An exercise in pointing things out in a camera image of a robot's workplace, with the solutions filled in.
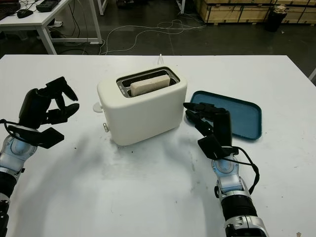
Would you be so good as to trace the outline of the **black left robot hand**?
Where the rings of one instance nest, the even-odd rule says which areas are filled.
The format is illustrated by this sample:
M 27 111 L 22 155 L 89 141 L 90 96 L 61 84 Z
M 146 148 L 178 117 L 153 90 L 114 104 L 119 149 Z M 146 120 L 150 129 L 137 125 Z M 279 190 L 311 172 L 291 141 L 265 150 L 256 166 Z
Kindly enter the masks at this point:
M 46 84 L 45 88 L 30 90 L 23 101 L 19 124 L 38 129 L 43 124 L 60 124 L 79 110 L 78 97 L 67 84 L 64 77 L 59 77 Z

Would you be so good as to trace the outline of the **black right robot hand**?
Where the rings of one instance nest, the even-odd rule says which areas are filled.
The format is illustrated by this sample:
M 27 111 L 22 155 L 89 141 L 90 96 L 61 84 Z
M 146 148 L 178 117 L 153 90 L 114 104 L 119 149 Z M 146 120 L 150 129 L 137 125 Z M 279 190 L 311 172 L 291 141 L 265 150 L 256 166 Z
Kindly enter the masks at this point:
M 232 145 L 232 126 L 230 112 L 209 103 L 183 104 L 188 121 L 203 135 L 214 135 L 221 146 Z

